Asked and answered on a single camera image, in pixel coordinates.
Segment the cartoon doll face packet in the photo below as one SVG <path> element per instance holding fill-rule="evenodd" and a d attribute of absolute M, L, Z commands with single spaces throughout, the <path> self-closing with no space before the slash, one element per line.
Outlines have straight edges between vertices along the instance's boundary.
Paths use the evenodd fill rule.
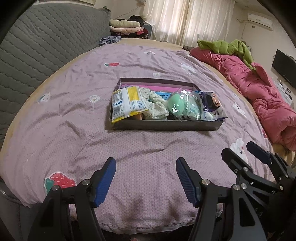
<path fill-rule="evenodd" d="M 227 118 L 220 100 L 214 92 L 194 91 L 193 95 L 199 104 L 202 121 L 221 121 Z"/>

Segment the green sponge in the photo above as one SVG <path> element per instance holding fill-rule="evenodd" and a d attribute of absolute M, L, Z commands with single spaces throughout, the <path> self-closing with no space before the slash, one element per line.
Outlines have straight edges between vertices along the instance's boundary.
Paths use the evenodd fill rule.
<path fill-rule="evenodd" d="M 167 100 L 166 106 L 170 115 L 177 120 L 182 120 L 184 112 L 187 109 L 188 98 L 190 92 L 182 90 L 181 92 L 174 92 Z"/>

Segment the white floral scrunchie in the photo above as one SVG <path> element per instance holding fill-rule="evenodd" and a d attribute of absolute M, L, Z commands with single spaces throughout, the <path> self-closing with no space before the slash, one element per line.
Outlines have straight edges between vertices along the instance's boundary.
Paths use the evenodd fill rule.
<path fill-rule="evenodd" d="M 140 87 L 139 90 L 148 109 L 144 113 L 145 119 L 167 121 L 170 114 L 167 110 L 167 101 L 149 88 Z"/>

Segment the yellow white wipes packet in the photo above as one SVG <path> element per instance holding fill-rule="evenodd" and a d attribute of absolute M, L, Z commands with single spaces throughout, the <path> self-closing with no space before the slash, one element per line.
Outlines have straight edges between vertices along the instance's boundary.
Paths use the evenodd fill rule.
<path fill-rule="evenodd" d="M 126 87 L 113 92 L 111 107 L 112 124 L 148 111 L 148 107 L 138 86 Z"/>

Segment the peach makeup sponge egg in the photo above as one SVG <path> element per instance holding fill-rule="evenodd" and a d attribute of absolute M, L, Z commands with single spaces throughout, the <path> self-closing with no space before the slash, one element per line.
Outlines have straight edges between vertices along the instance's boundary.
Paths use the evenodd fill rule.
<path fill-rule="evenodd" d="M 133 116 L 135 120 L 142 120 L 143 119 L 143 114 L 137 114 Z"/>

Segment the pink quilted comforter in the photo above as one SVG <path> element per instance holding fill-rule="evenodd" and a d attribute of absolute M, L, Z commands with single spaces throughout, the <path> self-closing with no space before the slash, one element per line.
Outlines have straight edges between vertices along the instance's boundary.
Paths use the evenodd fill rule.
<path fill-rule="evenodd" d="M 190 51 L 198 60 L 216 68 L 252 105 L 268 138 L 295 151 L 295 111 L 284 101 L 264 68 L 254 70 L 233 55 L 221 55 L 199 47 Z"/>

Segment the green tissue pack in box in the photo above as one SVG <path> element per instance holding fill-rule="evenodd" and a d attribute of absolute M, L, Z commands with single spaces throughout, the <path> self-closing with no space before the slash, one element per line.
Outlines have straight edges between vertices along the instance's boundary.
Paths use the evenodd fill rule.
<path fill-rule="evenodd" d="M 188 120 L 197 121 L 201 117 L 200 104 L 196 97 L 192 94 L 188 94 L 186 99 L 186 107 L 183 113 L 184 117 Z"/>

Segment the white cabinet with items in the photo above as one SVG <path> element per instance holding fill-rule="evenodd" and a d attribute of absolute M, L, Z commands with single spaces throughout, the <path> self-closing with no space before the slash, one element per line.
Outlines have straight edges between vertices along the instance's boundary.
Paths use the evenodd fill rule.
<path fill-rule="evenodd" d="M 275 81 L 276 88 L 280 92 L 284 101 L 291 107 L 294 108 L 294 103 L 291 94 L 291 90 L 282 82 L 282 81 Z"/>

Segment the pink blue children's book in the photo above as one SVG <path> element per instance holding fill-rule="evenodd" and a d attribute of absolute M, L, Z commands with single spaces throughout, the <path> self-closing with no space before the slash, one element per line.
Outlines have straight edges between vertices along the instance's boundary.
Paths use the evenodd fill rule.
<path fill-rule="evenodd" d="M 118 85 L 118 88 L 126 88 L 126 87 L 132 87 L 132 86 L 138 86 L 142 88 L 149 88 L 150 90 L 154 92 L 166 92 L 166 93 L 173 93 L 177 92 L 178 90 L 187 90 L 187 91 L 195 91 L 198 90 L 198 88 L 195 85 L 178 85 L 178 84 L 156 84 L 156 83 L 121 83 Z"/>

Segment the lilac patterned bed sheet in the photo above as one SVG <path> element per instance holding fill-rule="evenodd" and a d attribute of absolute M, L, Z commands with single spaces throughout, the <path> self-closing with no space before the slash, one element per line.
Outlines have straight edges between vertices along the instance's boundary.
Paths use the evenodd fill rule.
<path fill-rule="evenodd" d="M 227 119 L 217 131 L 109 131 L 109 105 L 120 78 L 189 82 L 215 92 Z M 95 209 L 101 228 L 151 233 L 193 224 L 175 163 L 184 157 L 214 184 L 229 187 L 235 174 L 221 158 L 236 141 L 271 150 L 249 106 L 215 73 L 184 50 L 114 44 L 98 47 L 47 80 L 18 113 L 1 152 L 1 177 L 27 207 L 46 197 L 45 182 L 63 174 L 79 183 L 108 157 L 116 173 L 105 202 Z"/>

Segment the green fleece garment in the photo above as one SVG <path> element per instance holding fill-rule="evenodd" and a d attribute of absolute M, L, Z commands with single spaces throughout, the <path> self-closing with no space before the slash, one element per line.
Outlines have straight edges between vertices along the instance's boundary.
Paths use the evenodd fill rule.
<path fill-rule="evenodd" d="M 248 47 L 238 39 L 230 43 L 223 40 L 214 42 L 198 40 L 197 43 L 202 50 L 211 50 L 220 55 L 237 56 L 250 70 L 255 71 L 255 67 L 252 66 L 253 57 Z"/>

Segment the white window curtains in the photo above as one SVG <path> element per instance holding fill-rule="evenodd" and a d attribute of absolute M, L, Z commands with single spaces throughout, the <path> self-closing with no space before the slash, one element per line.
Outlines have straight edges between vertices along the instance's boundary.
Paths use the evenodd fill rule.
<path fill-rule="evenodd" d="M 197 46 L 198 40 L 225 40 L 234 1 L 146 1 L 142 18 L 151 25 L 153 38 L 176 45 Z"/>

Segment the blue patterned cloth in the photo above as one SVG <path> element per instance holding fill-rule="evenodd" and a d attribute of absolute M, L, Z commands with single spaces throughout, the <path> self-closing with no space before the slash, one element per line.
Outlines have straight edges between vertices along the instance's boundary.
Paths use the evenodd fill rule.
<path fill-rule="evenodd" d="M 99 40 L 98 45 L 104 46 L 104 45 L 108 45 L 108 44 L 115 44 L 115 43 L 118 43 L 119 41 L 121 41 L 120 36 L 107 36 L 107 37 L 101 38 Z"/>

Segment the stack of folded clothes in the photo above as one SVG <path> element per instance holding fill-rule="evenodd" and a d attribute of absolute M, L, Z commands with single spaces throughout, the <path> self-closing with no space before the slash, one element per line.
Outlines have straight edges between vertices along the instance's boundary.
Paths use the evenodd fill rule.
<path fill-rule="evenodd" d="M 112 36 L 121 38 L 150 39 L 152 28 L 141 16 L 131 16 L 128 20 L 111 19 L 109 28 Z"/>

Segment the black wall television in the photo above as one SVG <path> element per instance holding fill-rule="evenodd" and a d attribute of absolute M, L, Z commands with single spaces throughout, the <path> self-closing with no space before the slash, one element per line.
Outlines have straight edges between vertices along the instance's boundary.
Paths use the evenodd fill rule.
<path fill-rule="evenodd" d="M 287 54 L 276 50 L 272 67 L 278 72 L 293 88 L 296 84 L 296 64 L 295 60 Z"/>

